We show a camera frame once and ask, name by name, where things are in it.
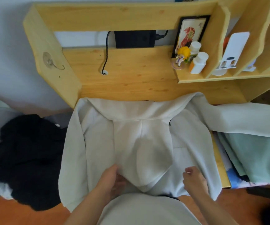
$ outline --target pile of clothes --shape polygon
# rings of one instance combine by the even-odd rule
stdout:
[[[61,123],[59,115],[41,118],[0,107],[2,197],[15,199],[35,211],[61,203],[58,178],[70,116],[64,114]]]
[[[270,183],[270,137],[225,132],[218,137],[242,180]]]

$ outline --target framed picture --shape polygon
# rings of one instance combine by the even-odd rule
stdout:
[[[172,58],[177,56],[178,49],[190,46],[193,41],[200,42],[208,24],[210,15],[181,17]]]

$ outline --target orange floor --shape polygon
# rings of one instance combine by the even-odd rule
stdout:
[[[205,220],[192,198],[181,196],[180,199],[205,225]],[[260,211],[270,204],[269,199],[249,195],[245,189],[223,189],[218,202],[239,224],[244,225],[261,225]],[[68,216],[68,210],[62,205],[44,212],[34,212],[28,206],[0,197],[0,225],[58,225],[62,224]]]

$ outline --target white wall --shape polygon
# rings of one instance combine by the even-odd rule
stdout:
[[[0,99],[25,113],[48,115],[69,107],[36,72],[32,50],[22,26],[23,18],[32,1],[63,0],[0,0]],[[174,0],[83,1],[152,2]],[[167,44],[171,43],[171,38],[174,37],[173,33],[170,32],[170,35],[165,39]],[[63,46],[78,46],[88,41],[91,45],[103,45],[102,37],[100,40],[95,40],[90,36],[92,35],[57,34]]]

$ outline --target wooden desk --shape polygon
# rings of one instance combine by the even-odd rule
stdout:
[[[211,138],[212,138],[212,144],[213,144],[213,151],[214,151],[214,157],[215,157],[215,161],[216,161],[216,165],[217,168],[219,170],[219,176],[221,178],[221,185],[223,188],[230,188],[231,187],[231,183],[229,181],[223,160],[221,158],[221,154],[219,152],[219,148],[217,147],[217,144],[215,142],[214,136],[212,134],[212,131],[210,131],[211,133]]]

